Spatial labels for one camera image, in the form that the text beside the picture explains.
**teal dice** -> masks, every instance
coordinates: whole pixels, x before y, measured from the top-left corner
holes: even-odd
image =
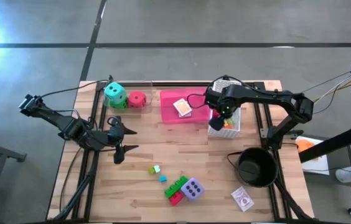
[[[113,108],[127,108],[127,93],[119,83],[110,83],[105,88],[105,96],[110,100],[110,106]]]
[[[124,101],[122,101],[121,103],[114,103],[113,101],[109,101],[109,105],[110,107],[116,108],[116,109],[127,108],[128,107],[127,98],[125,98]]]

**white box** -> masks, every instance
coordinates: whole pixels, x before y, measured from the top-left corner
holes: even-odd
[[[228,81],[228,80],[217,80],[214,82],[213,90],[221,93],[224,87],[227,87],[231,84],[241,85],[238,81]],[[210,110],[210,119],[212,119],[213,110]],[[235,138],[240,132],[240,107],[235,110],[232,115],[232,120],[234,120],[235,124],[233,129],[222,128],[219,131],[214,130],[210,125],[208,126],[207,135],[211,137],[222,137],[222,138]]]

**pink dice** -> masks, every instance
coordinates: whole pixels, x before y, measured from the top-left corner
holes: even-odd
[[[143,108],[146,103],[146,95],[141,91],[132,91],[128,96],[128,106],[132,108]]]

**playing card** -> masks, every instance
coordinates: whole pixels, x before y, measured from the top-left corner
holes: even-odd
[[[177,111],[181,116],[185,116],[186,114],[192,111],[188,102],[186,102],[184,99],[180,99],[176,101],[173,105],[175,106],[175,108],[177,109]]]
[[[231,196],[243,212],[255,204],[243,187],[240,187],[236,191],[232,192]]]
[[[187,113],[187,114],[185,114],[184,116],[181,116],[181,114],[178,113],[178,117],[179,117],[179,118],[189,118],[190,116],[192,116],[191,113]]]

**clear plastic container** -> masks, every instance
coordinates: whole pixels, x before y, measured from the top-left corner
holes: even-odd
[[[219,93],[223,88],[228,87],[229,85],[241,85],[240,82],[228,81],[228,80],[217,80],[214,82],[213,89]],[[210,119],[213,116],[213,110],[210,110]],[[211,137],[221,137],[221,138],[235,138],[240,132],[240,107],[236,109],[232,114],[232,120],[235,123],[233,129],[222,128],[219,131],[214,130],[212,127],[208,127],[207,135]]]
[[[152,98],[153,98],[153,85],[152,81],[115,81],[112,80],[110,83],[119,83],[127,93],[127,97],[132,91],[141,91],[146,95],[146,102],[142,108],[113,108],[110,105],[110,99],[104,94],[103,104],[108,107],[114,114],[121,113],[150,113],[152,111]]]
[[[162,90],[161,96],[161,114],[162,121],[166,124],[176,124],[176,123],[191,123],[199,121],[208,121],[210,119],[210,110],[208,106],[202,106],[197,109],[193,109],[190,112],[191,115],[185,118],[180,118],[179,113],[174,107],[175,103],[179,99],[187,100],[188,95],[195,93],[198,95],[203,95],[206,88],[184,88],[179,90]],[[189,97],[189,103],[193,107],[198,107],[203,105],[205,102],[204,96],[192,95]]]

